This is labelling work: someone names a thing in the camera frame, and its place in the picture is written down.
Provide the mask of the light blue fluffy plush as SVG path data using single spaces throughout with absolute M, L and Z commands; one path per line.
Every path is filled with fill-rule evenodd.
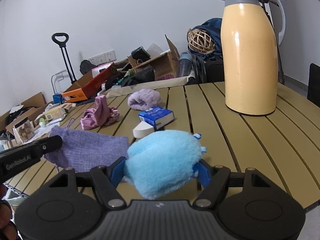
M 207 153 L 201 137 L 172 129 L 151 133 L 128 148 L 124 179 L 145 199 L 171 194 L 198 177 Z

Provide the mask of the clear snack jar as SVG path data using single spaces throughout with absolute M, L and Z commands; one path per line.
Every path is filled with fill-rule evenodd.
M 28 118 L 24 118 L 12 128 L 14 136 L 18 142 L 27 142 L 34 136 L 34 128 L 32 122 Z

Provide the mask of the purple knitted pouch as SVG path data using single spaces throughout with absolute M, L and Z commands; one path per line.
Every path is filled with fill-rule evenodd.
M 50 136 L 62 138 L 60 149 L 44 158 L 60 168 L 71 167 L 76 172 L 88 172 L 96 166 L 110 166 L 120 157 L 128 157 L 129 139 L 90 131 L 55 126 Z

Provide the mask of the white foam wedge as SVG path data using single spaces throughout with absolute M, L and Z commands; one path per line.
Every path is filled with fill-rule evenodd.
M 154 127 L 147 122 L 141 121 L 133 130 L 133 136 L 142 139 L 155 131 Z

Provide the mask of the tan folding camp table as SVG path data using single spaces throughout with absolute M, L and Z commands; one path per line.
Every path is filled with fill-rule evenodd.
M 244 172 L 254 167 L 290 194 L 307 211 L 319 206 L 319 107 L 278 83 L 277 108 L 268 116 L 243 116 L 225 105 L 223 82 L 157 89 L 176 120 L 165 129 L 202 134 L 204 160 Z M 91 131 L 124 136 L 133 143 L 138 112 L 127 97 L 107 99 L 120 112 L 118 122 Z M 27 197 L 58 173 L 42 159 L 4 185 Z

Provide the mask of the blue tissue pack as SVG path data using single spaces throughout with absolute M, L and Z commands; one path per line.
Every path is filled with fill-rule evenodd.
M 146 111 L 140 112 L 138 117 L 140 121 L 146 122 L 155 130 L 159 130 L 175 120 L 173 111 L 158 106 L 153 106 Z

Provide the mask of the lilac fluffy headband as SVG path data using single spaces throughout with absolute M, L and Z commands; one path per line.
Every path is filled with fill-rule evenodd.
M 153 106 L 157 106 L 162 102 L 159 92 L 153 89 L 141 89 L 131 94 L 127 100 L 127 104 L 131 109 L 145 111 Z

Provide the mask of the orange cardboard box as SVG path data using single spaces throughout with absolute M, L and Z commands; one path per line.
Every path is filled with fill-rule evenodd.
M 94 68 L 75 81 L 71 87 L 62 93 L 62 97 L 67 102 L 90 99 L 98 92 L 103 83 L 117 75 L 117 73 L 118 71 L 113 62 Z

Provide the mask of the dark blue backpack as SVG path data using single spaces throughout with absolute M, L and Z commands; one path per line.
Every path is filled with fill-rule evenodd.
M 225 80 L 221 44 L 221 18 L 211 18 L 187 32 L 188 50 L 204 61 L 207 82 Z

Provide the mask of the blue water bottle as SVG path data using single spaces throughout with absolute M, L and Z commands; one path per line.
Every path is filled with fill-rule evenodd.
M 193 57 L 191 53 L 185 51 L 178 61 L 177 77 L 188 76 L 192 70 Z

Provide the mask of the open brown cardboard box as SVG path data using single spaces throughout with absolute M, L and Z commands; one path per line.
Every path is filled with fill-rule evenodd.
M 135 73 L 151 67 L 154 70 L 156 81 L 176 77 L 180 54 L 167 35 L 165 39 L 169 46 L 166 51 L 159 53 L 159 46 L 153 43 L 148 50 L 140 46 L 134 55 L 127 57 Z

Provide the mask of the black folding camp chair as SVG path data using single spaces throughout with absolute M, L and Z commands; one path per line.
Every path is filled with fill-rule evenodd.
M 310 64 L 307 99 L 319 107 L 320 104 L 320 67 Z

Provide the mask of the woven rattan ball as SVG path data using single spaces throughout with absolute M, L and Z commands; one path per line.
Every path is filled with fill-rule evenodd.
M 207 31 L 202 29 L 189 29 L 187 33 L 188 47 L 201 54 L 210 54 L 215 51 L 215 44 Z

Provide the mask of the yellow thermos jug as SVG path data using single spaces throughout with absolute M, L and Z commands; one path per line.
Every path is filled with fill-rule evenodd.
M 276 109 L 278 46 L 286 31 L 284 8 L 280 0 L 223 1 L 221 46 L 226 106 L 245 115 L 269 115 Z M 278 35 L 261 1 L 279 6 L 282 29 Z

